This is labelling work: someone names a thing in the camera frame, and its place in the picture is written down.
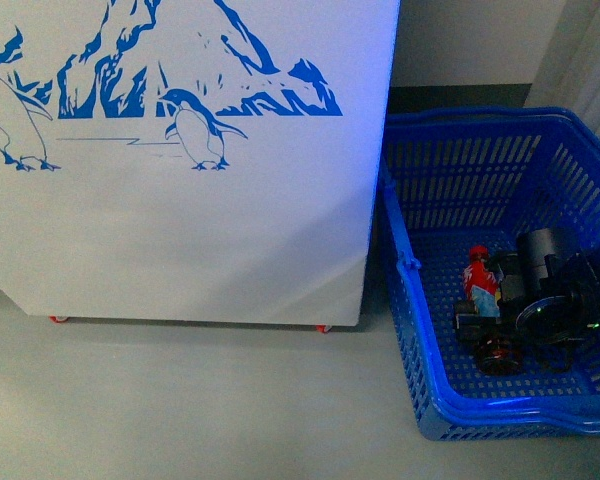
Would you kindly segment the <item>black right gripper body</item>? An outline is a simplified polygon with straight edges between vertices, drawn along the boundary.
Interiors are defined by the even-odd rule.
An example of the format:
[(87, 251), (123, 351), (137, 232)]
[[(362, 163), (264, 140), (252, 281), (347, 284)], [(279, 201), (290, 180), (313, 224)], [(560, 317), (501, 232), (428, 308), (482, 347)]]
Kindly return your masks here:
[(514, 251), (489, 253), (485, 266), (494, 273), (499, 284), (496, 299), (500, 316), (480, 316), (465, 295), (453, 307), (458, 343), (472, 355), (478, 370), (488, 376), (523, 373), (527, 354), (543, 369), (550, 369), (550, 352), (534, 345), (516, 326), (517, 316), (529, 305), (518, 254)]

